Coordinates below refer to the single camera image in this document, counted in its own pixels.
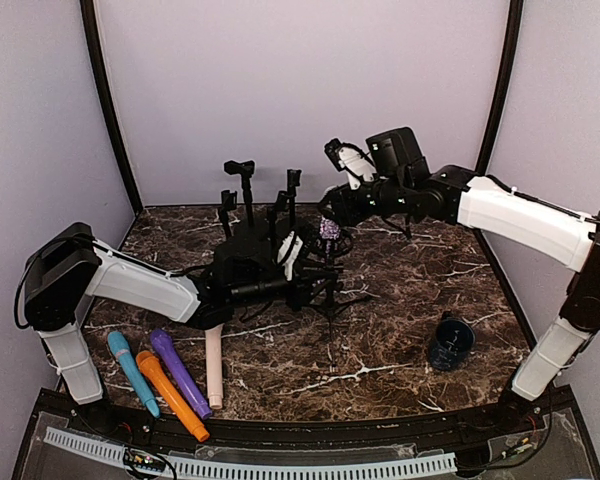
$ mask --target blue marker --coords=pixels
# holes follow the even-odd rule
[[[120,332],[111,332],[107,337],[107,341],[109,342],[109,350],[116,360],[120,363],[124,374],[129,379],[131,386],[138,394],[140,401],[142,404],[147,407],[147,410],[154,417],[160,417],[160,408],[158,408],[158,402],[156,402],[156,397],[153,396],[153,392],[147,385],[144,377],[138,370],[138,365],[131,355],[131,349],[129,348],[129,343],[127,343],[127,339],[124,338]]]

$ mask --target black bar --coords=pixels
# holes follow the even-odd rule
[[[520,301],[513,291],[513,288],[511,288],[511,284],[504,273],[502,265],[500,265],[498,258],[493,253],[493,250],[491,250],[491,246],[487,242],[486,238],[484,238],[484,233],[482,233],[480,230],[474,230],[473,233],[478,241],[478,244],[480,245],[480,248],[482,249],[482,252],[484,253],[485,257],[487,257],[493,273],[498,279],[500,288],[502,288],[502,291],[504,292],[504,296],[507,299],[507,303],[511,307],[511,311],[518,320],[518,324],[520,325],[520,329],[522,330],[524,338],[529,344],[529,348],[535,347],[537,341],[535,335],[533,334],[533,330],[531,330],[531,326],[529,325],[529,319],[525,315],[524,310],[522,310],[522,305],[520,305]]]
[[[138,192],[138,186],[133,178],[129,157],[124,148],[120,126],[118,125],[118,117],[116,116],[113,100],[111,98],[111,89],[107,80],[107,72],[102,56],[102,46],[100,45],[100,36],[98,35],[98,24],[96,22],[96,14],[93,6],[93,0],[80,0],[80,8],[82,10],[82,24],[84,26],[84,34],[87,39],[87,48],[89,50],[89,58],[91,59],[91,69],[93,70],[93,78],[96,82],[98,97],[100,98],[100,107],[104,122],[107,125],[111,147],[116,157],[116,163],[122,176],[124,188],[127,191],[127,196],[131,202],[131,207],[135,214],[142,212],[142,200]]]
[[[500,69],[498,70],[498,80],[496,81],[496,88],[493,92],[491,111],[489,112],[487,127],[484,131],[482,146],[480,147],[478,161],[476,162],[476,172],[478,172],[479,175],[487,173],[493,146],[496,143],[496,136],[498,135],[500,120],[502,119],[502,112],[504,111],[504,102],[507,98],[507,90],[509,89],[509,81],[511,80],[513,60],[516,56],[523,3],[523,0],[511,0],[509,3],[509,18],[507,20],[507,31],[504,35]]]

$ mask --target orange marker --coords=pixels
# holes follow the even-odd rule
[[[147,350],[143,350],[136,356],[136,363],[142,374],[153,383],[153,386],[160,392],[160,395],[169,404],[171,410],[173,410],[189,433],[196,437],[199,442],[204,442],[209,438],[209,432],[204,428],[200,419],[189,408],[187,402],[180,396],[162,371],[158,357]]]

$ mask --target brown marble surface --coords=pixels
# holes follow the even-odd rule
[[[302,210],[318,218],[312,207]],[[237,319],[226,324],[225,408],[216,417],[365,420],[495,402],[528,353],[518,323],[471,231],[433,221],[412,230],[409,243],[380,220],[350,229],[355,248],[344,258],[345,288],[338,299],[368,293],[373,300],[338,317],[333,341],[324,318],[309,309],[291,312],[282,303],[247,324]],[[178,269],[208,263],[222,239],[215,208],[157,207],[140,215],[123,251]],[[427,344],[444,311],[465,319],[476,334],[468,360],[450,373],[433,370],[426,360]],[[137,353],[151,348],[154,328],[172,335],[206,391],[202,332],[152,312],[97,300],[84,334],[115,403],[140,407],[107,349],[107,334],[121,331]]]

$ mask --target purple object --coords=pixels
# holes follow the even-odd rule
[[[171,340],[169,334],[158,328],[151,332],[149,338],[151,339],[151,345],[153,345],[154,350],[160,355],[171,375],[173,375],[178,388],[180,388],[191,408],[202,420],[209,418],[212,414],[211,408],[193,378],[189,375],[189,371],[180,360],[175,348],[173,348],[173,340]]]

